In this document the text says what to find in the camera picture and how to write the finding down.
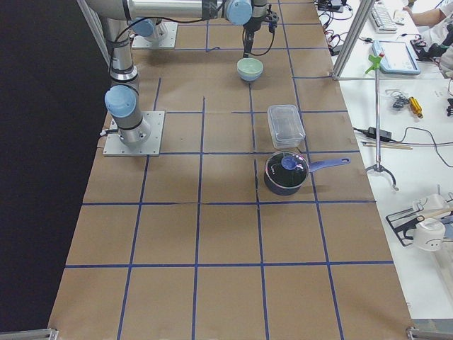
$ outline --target blue saucepan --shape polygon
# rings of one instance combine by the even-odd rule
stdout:
[[[315,161],[310,165],[305,158],[291,151],[279,151],[272,154],[265,164],[264,182],[278,195],[292,195],[297,192],[311,172],[330,166],[346,165],[351,160],[347,157]]]

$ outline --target pan handle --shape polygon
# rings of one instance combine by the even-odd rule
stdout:
[[[351,162],[351,158],[335,158],[327,159],[325,161],[315,161],[309,165],[310,172],[315,172],[316,170],[322,168],[328,168],[330,166],[346,165]]]

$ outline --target chopstick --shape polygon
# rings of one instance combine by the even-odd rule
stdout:
[[[373,142],[362,142],[364,147],[376,147],[376,143]],[[381,147],[386,149],[401,149],[401,150],[412,150],[412,147],[408,145],[391,145],[391,144],[381,144]]]

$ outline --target white cup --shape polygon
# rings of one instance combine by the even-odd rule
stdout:
[[[417,223],[413,234],[413,244],[426,251],[437,251],[442,247],[445,226],[435,218],[427,218]]]

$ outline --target metal plate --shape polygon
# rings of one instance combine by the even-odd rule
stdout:
[[[130,156],[158,156],[161,151],[162,132],[164,131],[165,111],[144,111],[143,119],[151,126],[149,138],[133,147],[124,144],[117,133],[110,133],[105,141],[104,156],[130,157]],[[114,120],[110,129],[117,129]]]
[[[167,28],[167,36],[159,42],[152,43],[140,35],[134,38],[132,49],[134,50],[166,50],[175,48],[178,23],[161,23]]]

